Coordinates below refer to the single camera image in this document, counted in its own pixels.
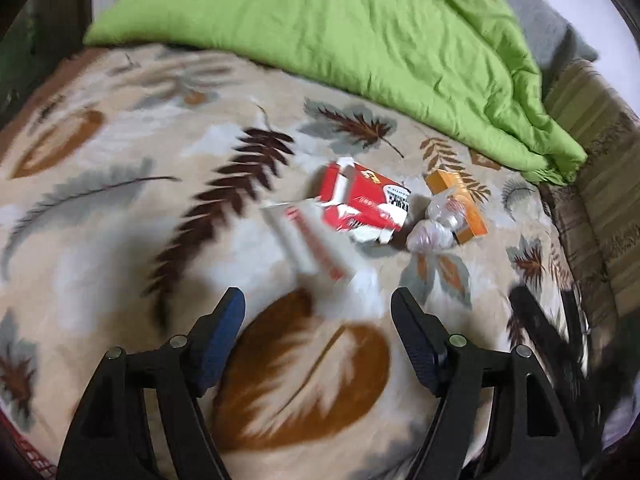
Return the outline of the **clear plastic bag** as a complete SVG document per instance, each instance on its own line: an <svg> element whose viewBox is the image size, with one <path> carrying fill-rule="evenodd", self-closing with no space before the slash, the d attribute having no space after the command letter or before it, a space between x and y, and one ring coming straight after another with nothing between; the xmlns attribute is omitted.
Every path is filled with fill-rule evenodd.
<svg viewBox="0 0 640 480"><path fill-rule="evenodd" d="M465 206L452 194L433 197L425 211L425 218L416 222L407 236L409 252L426 255L442 252L457 244L457 232L466 227Z"/></svg>

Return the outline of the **orange small box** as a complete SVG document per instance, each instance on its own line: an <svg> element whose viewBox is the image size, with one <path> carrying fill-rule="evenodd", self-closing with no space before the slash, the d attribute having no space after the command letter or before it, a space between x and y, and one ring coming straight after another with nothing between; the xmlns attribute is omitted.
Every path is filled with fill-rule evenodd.
<svg viewBox="0 0 640 480"><path fill-rule="evenodd" d="M435 170L425 178L432 192L426 218L448 229L458 244L488 234L480 207L457 172Z"/></svg>

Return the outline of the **red white carton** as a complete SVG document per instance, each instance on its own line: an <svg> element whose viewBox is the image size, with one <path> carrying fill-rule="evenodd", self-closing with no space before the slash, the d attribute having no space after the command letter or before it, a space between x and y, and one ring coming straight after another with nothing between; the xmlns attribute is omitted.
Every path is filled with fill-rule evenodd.
<svg viewBox="0 0 640 480"><path fill-rule="evenodd" d="M408 188L342 157L326 167L318 204L322 219L360 244L386 245L404 227L409 214Z"/></svg>

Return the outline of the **white red torn carton strip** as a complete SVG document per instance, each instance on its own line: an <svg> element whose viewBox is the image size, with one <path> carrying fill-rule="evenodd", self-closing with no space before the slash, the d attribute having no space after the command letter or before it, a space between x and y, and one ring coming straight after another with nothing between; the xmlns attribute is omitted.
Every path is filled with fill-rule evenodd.
<svg viewBox="0 0 640 480"><path fill-rule="evenodd" d="M348 282L356 274L357 255L347 237L322 219L313 200L267 204L262 216L300 275L320 276L329 283Z"/></svg>

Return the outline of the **red plastic basket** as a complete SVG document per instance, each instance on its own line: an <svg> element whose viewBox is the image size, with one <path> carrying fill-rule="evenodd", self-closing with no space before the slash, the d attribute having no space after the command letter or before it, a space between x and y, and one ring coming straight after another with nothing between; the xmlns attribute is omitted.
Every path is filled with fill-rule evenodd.
<svg viewBox="0 0 640 480"><path fill-rule="evenodd" d="M58 468L1 413L1 458L15 479L54 479Z"/></svg>

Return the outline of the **striped beige headboard cushion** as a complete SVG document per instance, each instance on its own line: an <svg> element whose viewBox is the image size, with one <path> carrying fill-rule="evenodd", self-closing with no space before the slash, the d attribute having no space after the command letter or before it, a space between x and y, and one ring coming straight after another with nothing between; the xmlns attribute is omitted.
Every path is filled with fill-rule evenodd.
<svg viewBox="0 0 640 480"><path fill-rule="evenodd" d="M639 117L593 64L570 64L544 105L585 150L565 188L546 186L591 324L639 307Z"/></svg>

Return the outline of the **leaf pattern beige blanket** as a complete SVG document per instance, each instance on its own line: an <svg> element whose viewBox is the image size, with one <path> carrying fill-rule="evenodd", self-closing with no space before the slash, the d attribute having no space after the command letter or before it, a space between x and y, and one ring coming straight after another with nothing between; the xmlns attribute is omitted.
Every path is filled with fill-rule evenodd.
<svg viewBox="0 0 640 480"><path fill-rule="evenodd" d="M230 287L240 345L201 402L235 479L399 479L435 408L388 316L322 313L262 207L318 194L340 157L411 192L457 171L488 234L440 254L363 244L382 294L405 286L485 348L532 344L508 293L526 284L582 343L546 204L516 172L408 117L234 55L88 50L1 109L1 413L55 466L111 347L154 349Z"/></svg>

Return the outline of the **grey pillow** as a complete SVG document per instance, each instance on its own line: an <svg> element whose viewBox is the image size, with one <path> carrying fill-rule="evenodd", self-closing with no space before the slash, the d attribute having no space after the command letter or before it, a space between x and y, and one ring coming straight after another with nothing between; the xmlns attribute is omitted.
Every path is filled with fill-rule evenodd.
<svg viewBox="0 0 640 480"><path fill-rule="evenodd" d="M597 61L598 52L547 0L506 0L506 3L518 19L529 50L540 68L543 96L573 62Z"/></svg>

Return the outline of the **green quilt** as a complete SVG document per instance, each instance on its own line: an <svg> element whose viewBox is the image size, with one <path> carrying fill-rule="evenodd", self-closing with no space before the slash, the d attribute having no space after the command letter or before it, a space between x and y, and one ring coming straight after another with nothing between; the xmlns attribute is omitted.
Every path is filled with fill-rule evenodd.
<svg viewBox="0 0 640 480"><path fill-rule="evenodd" d="M573 182L580 144L548 114L506 0L118 0L89 46L230 51L398 110L532 182Z"/></svg>

